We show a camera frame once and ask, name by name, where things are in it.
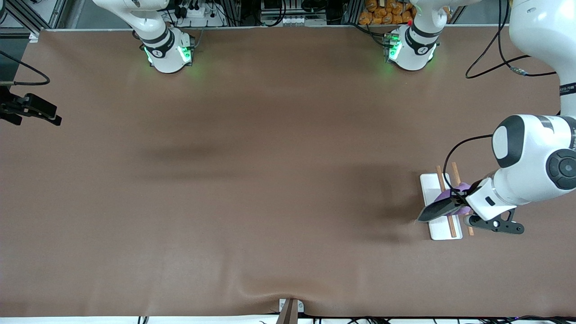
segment brown table surface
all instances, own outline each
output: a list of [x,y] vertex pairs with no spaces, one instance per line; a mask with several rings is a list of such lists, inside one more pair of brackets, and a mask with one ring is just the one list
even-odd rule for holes
[[[354,28],[206,31],[170,75],[129,32],[41,33],[23,60],[52,83],[13,91],[63,122],[0,125],[0,315],[239,315],[286,296],[323,316],[576,315],[573,195],[518,208],[520,236],[435,242],[414,223],[419,175],[455,143],[558,111],[555,76],[464,78],[494,31],[447,29],[412,73]],[[453,160],[467,182],[497,167],[489,140]]]

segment snack package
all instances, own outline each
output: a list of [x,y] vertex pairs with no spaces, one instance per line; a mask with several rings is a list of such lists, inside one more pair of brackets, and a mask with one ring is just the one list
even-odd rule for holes
[[402,9],[404,9],[404,4],[401,2],[397,2],[396,3],[396,7],[394,7],[392,10],[392,14],[401,14],[402,13]]
[[366,9],[370,12],[378,9],[378,2],[376,0],[365,0],[364,5],[366,5]]
[[386,0],[386,11],[391,12],[396,7],[398,7],[396,0]]
[[369,25],[372,22],[372,13],[371,12],[362,12],[360,14],[360,18],[358,19],[358,23],[360,25]]
[[412,14],[410,13],[410,10],[404,11],[404,13],[402,14],[402,22],[406,24],[411,20],[412,20]]
[[374,12],[374,18],[383,18],[383,17],[386,16],[386,14],[387,14],[386,8],[379,7],[379,8],[376,9],[376,11]]
[[386,16],[384,16],[384,18],[382,18],[382,23],[383,24],[391,24],[392,23],[392,14],[388,13],[386,14]]
[[401,24],[402,23],[402,16],[399,14],[395,14],[394,16],[392,16],[392,23],[395,25]]

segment green led light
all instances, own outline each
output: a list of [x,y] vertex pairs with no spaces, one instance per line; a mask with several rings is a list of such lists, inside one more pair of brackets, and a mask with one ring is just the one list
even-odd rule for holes
[[390,59],[397,59],[398,53],[400,53],[401,49],[402,49],[402,42],[401,41],[396,42],[396,44],[390,49],[389,58]]
[[182,48],[182,47],[178,46],[178,52],[180,52],[180,56],[182,56],[182,60],[184,60],[184,62],[190,61],[190,50],[189,49]]

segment metal frame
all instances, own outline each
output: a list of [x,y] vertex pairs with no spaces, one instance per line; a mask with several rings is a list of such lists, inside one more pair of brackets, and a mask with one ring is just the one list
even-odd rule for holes
[[50,28],[42,17],[22,0],[6,0],[5,4],[12,17],[35,36],[38,36],[42,29]]

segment connector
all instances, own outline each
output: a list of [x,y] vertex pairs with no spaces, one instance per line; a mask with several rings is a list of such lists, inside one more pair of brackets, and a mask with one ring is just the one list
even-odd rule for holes
[[524,69],[520,69],[519,67],[515,67],[515,66],[510,67],[510,70],[512,72],[518,74],[519,76],[523,76],[523,77],[525,77],[528,74]]

